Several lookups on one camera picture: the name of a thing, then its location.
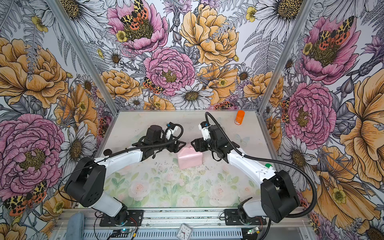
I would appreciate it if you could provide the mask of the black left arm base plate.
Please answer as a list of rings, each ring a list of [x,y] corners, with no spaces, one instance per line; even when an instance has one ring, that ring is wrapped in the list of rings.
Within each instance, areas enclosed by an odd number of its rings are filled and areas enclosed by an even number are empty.
[[[144,218],[144,210],[123,210],[115,217],[103,214],[100,227],[140,227]]]

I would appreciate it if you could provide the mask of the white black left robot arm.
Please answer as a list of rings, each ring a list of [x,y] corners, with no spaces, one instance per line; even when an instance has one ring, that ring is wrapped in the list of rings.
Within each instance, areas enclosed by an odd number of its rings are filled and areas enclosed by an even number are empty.
[[[180,140],[183,133],[184,128],[180,124],[169,123],[165,130],[152,125],[145,136],[127,149],[112,154],[105,152],[104,157],[96,159],[84,157],[67,175],[64,191],[83,207],[102,212],[122,225],[129,218],[127,207],[105,193],[106,178],[127,166],[155,158],[163,150],[177,153],[186,145]]]

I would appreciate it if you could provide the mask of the purple and pink wrapping paper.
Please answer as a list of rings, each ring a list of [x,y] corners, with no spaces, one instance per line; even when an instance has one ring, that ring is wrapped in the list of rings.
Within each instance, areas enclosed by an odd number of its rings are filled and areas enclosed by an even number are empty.
[[[178,165],[181,170],[203,164],[203,153],[196,152],[192,145],[186,145],[178,153]]]

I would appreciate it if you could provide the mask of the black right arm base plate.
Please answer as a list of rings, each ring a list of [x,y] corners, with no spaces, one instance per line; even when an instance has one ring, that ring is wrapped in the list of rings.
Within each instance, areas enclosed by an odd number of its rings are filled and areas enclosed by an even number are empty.
[[[226,226],[266,226],[267,220],[264,217],[246,218],[240,214],[238,209],[224,209],[224,221]]]

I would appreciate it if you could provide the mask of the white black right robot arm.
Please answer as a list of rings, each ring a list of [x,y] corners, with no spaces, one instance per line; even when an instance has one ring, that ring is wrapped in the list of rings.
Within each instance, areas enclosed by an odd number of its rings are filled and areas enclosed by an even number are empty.
[[[274,223],[284,218],[296,218],[293,211],[300,201],[289,174],[252,160],[240,146],[226,137],[218,125],[202,122],[198,125],[202,137],[191,142],[197,152],[210,151],[229,165],[241,170],[259,185],[260,196],[247,198],[238,205],[238,215],[244,224],[256,217],[267,217]]]

